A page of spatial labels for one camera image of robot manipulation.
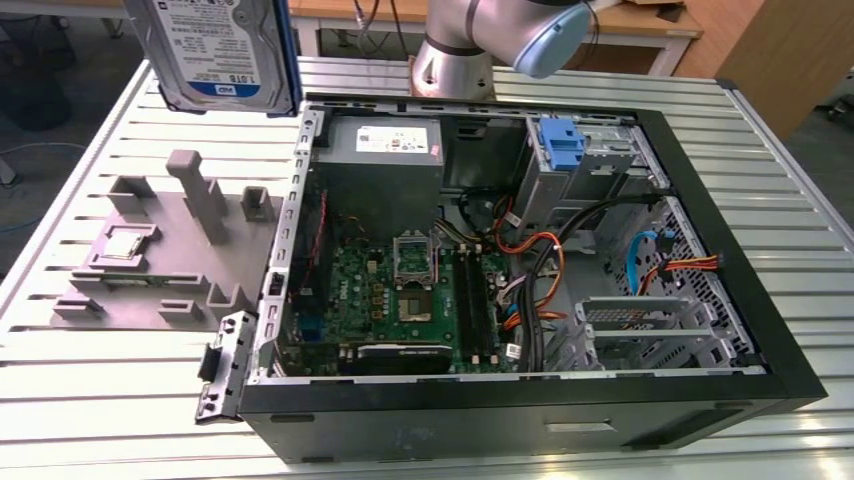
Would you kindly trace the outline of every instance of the hard drive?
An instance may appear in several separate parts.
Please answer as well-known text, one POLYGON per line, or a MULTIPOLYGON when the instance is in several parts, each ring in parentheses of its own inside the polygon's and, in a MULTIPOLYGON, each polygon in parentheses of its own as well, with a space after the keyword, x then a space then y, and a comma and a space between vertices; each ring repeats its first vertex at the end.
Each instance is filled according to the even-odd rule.
POLYGON ((175 111, 293 116, 301 89, 287 0, 125 0, 175 111))

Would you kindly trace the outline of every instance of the port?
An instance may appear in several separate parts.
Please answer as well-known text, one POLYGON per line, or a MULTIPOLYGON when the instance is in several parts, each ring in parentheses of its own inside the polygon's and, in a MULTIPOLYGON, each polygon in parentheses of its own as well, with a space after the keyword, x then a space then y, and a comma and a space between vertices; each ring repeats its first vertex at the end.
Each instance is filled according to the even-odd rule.
POLYGON ((284 291, 284 275, 273 272, 272 278, 269 280, 269 290, 267 290, 267 293, 273 297, 280 297, 283 291, 284 291))

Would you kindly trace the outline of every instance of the aluminum slotted table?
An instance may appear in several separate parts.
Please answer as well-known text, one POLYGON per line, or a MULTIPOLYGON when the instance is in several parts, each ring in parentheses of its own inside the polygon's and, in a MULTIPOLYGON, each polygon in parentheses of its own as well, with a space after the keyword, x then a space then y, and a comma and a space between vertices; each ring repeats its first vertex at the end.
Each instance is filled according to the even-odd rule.
MULTIPOLYGON (((308 91, 405 95, 401 62, 303 58, 308 91)), ((117 175, 157 190, 192 149, 224 193, 287 188, 297 119, 169 112, 142 63, 0 286, 0 477, 844 478, 854 471, 854 235, 738 91, 714 81, 496 69, 499 100, 660 110, 830 397, 678 451, 284 465, 245 424, 197 427, 209 333, 50 329, 117 175)))

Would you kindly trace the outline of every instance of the ram slot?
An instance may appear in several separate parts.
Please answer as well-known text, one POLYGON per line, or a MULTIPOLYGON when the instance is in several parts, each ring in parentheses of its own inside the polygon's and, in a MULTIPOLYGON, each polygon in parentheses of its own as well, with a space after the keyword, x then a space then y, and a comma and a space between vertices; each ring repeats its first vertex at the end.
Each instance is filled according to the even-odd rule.
POLYGON ((468 255, 465 259, 468 268, 468 288, 471 293, 469 308, 471 321, 476 335, 477 355, 488 357, 493 350, 492 319, 487 311, 488 300, 485 296, 485 275, 480 263, 480 255, 468 255))
POLYGON ((456 303, 456 328, 459 330, 459 348, 461 357, 468 359, 476 355, 477 337, 471 319, 471 299, 468 274, 465 270, 465 253, 453 254, 453 300, 456 303))
POLYGON ((453 280, 461 356, 465 359, 489 356, 493 353, 492 320, 479 255, 471 252, 456 255, 453 280))

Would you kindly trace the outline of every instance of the sticker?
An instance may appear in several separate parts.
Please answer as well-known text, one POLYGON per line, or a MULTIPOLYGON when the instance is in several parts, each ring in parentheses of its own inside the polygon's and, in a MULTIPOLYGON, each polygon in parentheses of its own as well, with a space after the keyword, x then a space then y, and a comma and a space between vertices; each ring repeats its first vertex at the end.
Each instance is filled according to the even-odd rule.
POLYGON ((515 343, 508 343, 504 356, 507 358, 512 358, 513 360, 519 360, 521 358, 521 347, 515 343))
POLYGON ((696 37, 696 32, 690 30, 667 30, 667 35, 671 37, 696 37))
POLYGON ((507 212, 507 214, 504 215, 504 220, 507 220, 507 223, 509 223, 513 227, 519 228, 519 225, 521 224, 521 219, 516 217, 516 215, 512 212, 507 212))
POLYGON ((232 20, 236 0, 150 0, 184 80, 205 95, 260 89, 252 38, 232 20))
POLYGON ((427 129, 364 126, 356 132, 356 152, 427 153, 427 129))

